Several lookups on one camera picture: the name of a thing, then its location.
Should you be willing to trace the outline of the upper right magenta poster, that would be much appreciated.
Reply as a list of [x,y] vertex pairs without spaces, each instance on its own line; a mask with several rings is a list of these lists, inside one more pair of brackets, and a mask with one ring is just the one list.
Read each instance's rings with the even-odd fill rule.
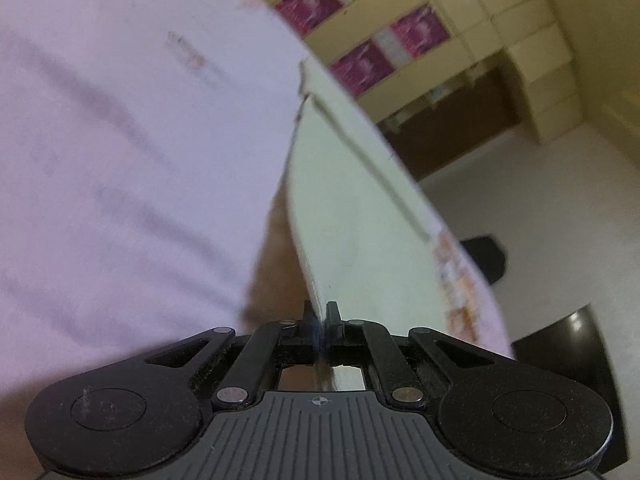
[[278,13],[302,37],[342,7],[343,3],[340,0],[281,0],[276,4]]

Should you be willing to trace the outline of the lower left magenta poster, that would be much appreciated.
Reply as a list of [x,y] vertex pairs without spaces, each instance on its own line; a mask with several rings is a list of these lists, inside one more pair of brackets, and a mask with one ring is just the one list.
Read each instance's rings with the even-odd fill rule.
[[450,39],[450,33],[429,4],[424,4],[390,25],[400,43],[413,58]]

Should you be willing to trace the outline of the magenta poster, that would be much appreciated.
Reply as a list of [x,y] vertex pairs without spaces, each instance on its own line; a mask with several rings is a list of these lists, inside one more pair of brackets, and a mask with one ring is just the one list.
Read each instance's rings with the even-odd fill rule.
[[331,64],[330,70],[345,90],[358,98],[390,76],[395,67],[378,46],[368,40]]
[[429,4],[424,4],[390,25],[400,43],[413,58],[450,39],[450,33]]
[[343,3],[340,0],[281,0],[276,4],[278,13],[302,37],[342,7]]

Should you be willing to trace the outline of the black chair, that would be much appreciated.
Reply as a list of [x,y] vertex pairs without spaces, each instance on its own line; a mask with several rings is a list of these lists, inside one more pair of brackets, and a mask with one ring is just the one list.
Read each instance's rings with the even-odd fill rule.
[[481,235],[462,240],[460,244],[489,285],[495,285],[506,275],[508,255],[495,237]]

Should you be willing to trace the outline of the pale green small garment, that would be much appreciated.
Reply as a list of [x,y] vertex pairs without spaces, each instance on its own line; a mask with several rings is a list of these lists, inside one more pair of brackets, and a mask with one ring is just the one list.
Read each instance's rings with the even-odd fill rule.
[[396,335],[426,326],[488,347],[495,298],[416,181],[316,60],[298,64],[296,84],[244,325],[335,302]]

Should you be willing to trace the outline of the lower right magenta poster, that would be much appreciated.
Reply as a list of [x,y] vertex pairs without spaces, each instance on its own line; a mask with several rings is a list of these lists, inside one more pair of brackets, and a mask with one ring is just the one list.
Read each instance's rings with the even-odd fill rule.
[[378,46],[368,40],[331,64],[330,70],[345,90],[358,98],[390,76],[395,67]]

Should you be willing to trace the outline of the cream built-in wardrobe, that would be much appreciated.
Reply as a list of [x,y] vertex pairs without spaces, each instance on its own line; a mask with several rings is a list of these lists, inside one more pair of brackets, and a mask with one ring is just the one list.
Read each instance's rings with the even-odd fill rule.
[[[281,0],[265,0],[276,10]],[[372,40],[395,71],[358,98],[375,122],[433,103],[460,81],[500,67],[516,109],[546,143],[582,122],[573,53],[548,0],[340,0],[341,10],[305,37],[330,65]],[[390,25],[429,4],[450,39],[413,58]]]

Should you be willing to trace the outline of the floral white bedsheet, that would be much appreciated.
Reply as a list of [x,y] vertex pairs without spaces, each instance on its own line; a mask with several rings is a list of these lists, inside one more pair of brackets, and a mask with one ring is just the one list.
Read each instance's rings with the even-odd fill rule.
[[68,375],[243,312],[314,58],[262,0],[1,0],[1,474]]

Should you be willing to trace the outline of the dark wooden door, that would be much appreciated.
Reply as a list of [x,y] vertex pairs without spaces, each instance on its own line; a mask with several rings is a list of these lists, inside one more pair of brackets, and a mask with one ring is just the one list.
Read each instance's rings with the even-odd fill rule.
[[494,68],[399,126],[378,128],[409,174],[420,181],[519,122],[502,71]]

